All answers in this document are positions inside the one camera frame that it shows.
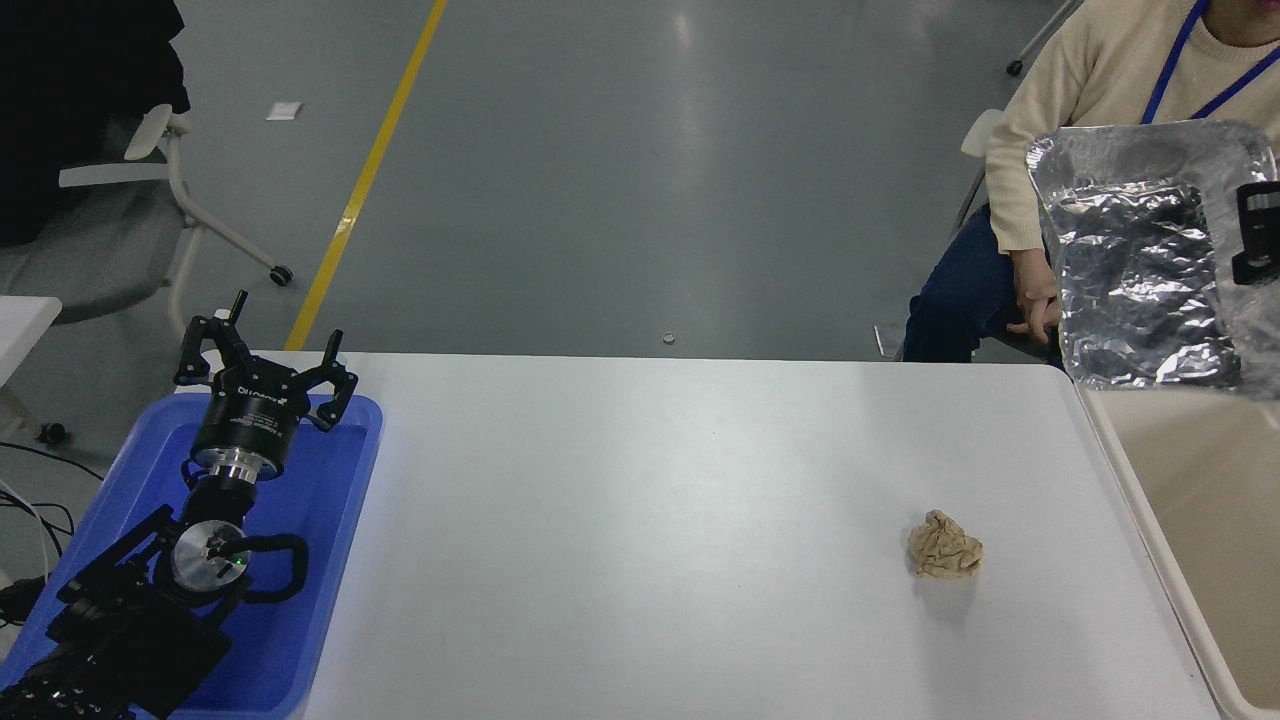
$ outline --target white table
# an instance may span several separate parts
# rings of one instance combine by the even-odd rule
[[[347,360],[385,429],[308,720],[1217,717],[1056,370]],[[913,575],[933,507],[977,578]]]
[[[61,310],[56,297],[0,295],[0,407],[14,418],[5,423],[0,415],[0,438],[15,433],[24,423],[40,424],[5,383]]]

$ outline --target person's hand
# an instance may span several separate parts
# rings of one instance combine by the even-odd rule
[[[1053,269],[1048,266],[1043,250],[1012,250],[1009,259],[1014,261],[1014,296],[1018,309],[1023,311],[1023,322],[1009,324],[1007,329],[1048,343],[1046,328],[1057,327],[1062,318]]]

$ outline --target blue tray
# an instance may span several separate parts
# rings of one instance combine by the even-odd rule
[[[18,682],[54,648],[45,629],[65,607],[54,597],[59,588],[160,505],[182,510],[187,488],[178,466],[187,457],[207,406],[207,395],[174,395],[138,418],[54,570],[52,582],[0,667],[0,688]],[[230,652],[170,717],[283,720],[306,697],[320,662],[381,428],[381,410],[364,396],[352,398],[342,423],[329,433],[306,420],[298,427],[284,474],[259,483],[257,503],[246,518],[244,530],[306,538],[311,555],[306,585],[283,603],[241,605],[232,612],[221,628],[232,638]],[[250,574],[259,589],[288,582],[289,553],[274,555],[253,559]],[[150,717],[145,712],[140,716]]]

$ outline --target gray floor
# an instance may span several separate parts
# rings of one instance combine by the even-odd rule
[[[960,140],[1056,5],[453,0],[307,346],[878,360],[872,324],[905,316],[975,169]],[[298,277],[209,243],[186,307],[244,287],[244,337],[280,347],[431,3],[179,6],[191,191]],[[264,120],[279,100],[297,120]],[[165,300],[19,368],[61,452],[105,470],[170,391]],[[95,489],[5,450],[0,477],[77,515]],[[29,533],[0,516],[0,569],[38,573]]]

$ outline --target aluminum foil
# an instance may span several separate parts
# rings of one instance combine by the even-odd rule
[[[1064,128],[1028,150],[1059,273],[1064,366],[1093,388],[1280,398],[1280,282],[1235,286],[1235,188],[1274,179],[1238,122]]]

